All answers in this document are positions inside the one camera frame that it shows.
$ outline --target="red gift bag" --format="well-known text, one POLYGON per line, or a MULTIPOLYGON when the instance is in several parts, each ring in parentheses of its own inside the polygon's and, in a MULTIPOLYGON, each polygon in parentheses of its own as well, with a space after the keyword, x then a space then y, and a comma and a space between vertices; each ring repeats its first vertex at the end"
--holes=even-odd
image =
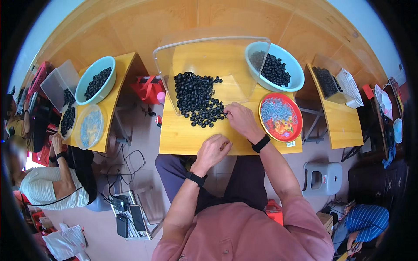
POLYGON ((141 83, 141 80, 144 77, 139 77, 135 84, 131 84, 131 88, 136 92, 139 98, 147 104, 160 104, 157 99, 157 94, 159 92, 166 92, 163 86, 163 81, 161 79, 155 78, 155 76, 150 76, 150 78, 145 82, 141 83))

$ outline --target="white sweater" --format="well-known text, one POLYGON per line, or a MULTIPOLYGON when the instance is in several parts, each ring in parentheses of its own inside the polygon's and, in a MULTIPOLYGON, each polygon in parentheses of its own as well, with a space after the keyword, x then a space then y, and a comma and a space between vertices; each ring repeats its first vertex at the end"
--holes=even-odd
MULTIPOLYGON (((61 180, 59 167, 37 167, 26 171, 28 174, 23 178, 20 184, 20 191, 25 194, 32 205, 42 205, 52 203, 59 199, 55 198, 53 181, 61 180)), ((80 188, 82 185, 77 178, 74 169, 70 169, 74 185, 80 188)), ((63 210, 66 208, 84 207, 89 202, 89 194, 84 188, 81 188, 71 194, 68 198, 39 208, 50 210, 63 210)))

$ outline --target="pink shirt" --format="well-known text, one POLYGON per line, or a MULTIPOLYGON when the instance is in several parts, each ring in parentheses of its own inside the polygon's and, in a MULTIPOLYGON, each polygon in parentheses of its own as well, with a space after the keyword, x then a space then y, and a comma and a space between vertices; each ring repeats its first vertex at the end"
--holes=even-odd
POLYGON ((194 217, 181 245, 161 240, 152 260, 332 260, 331 237, 303 197, 283 208, 283 224, 245 203, 212 206, 194 217))

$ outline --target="blue striped shirt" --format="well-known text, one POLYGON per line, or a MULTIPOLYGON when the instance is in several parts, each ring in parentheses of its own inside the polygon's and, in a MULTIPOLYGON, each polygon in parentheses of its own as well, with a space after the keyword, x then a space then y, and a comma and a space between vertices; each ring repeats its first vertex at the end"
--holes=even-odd
POLYGON ((355 242, 369 242, 373 240, 388 225, 389 211, 384 207, 376 205, 355 206, 350 210, 345 221, 345 226, 349 233, 360 231, 355 242))

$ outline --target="white wall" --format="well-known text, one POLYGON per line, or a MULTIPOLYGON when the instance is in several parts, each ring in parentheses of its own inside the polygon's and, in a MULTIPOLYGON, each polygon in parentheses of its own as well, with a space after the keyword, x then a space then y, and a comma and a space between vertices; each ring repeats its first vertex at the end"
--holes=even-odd
MULTIPOLYGON (((9 89, 23 84, 33 58, 60 22, 84 0, 51 0, 29 32, 13 68, 9 89)), ((406 81, 399 70, 401 63, 396 47, 377 14, 366 0, 328 0, 358 29, 375 52, 388 79, 393 76, 399 83, 406 81)))
POLYGON ((51 0, 32 26, 13 67, 9 90, 19 90, 33 59, 52 31, 84 0, 51 0))
POLYGON ((388 79, 402 85, 406 81, 398 51, 382 21, 366 0, 327 0, 357 28, 375 52, 388 79))

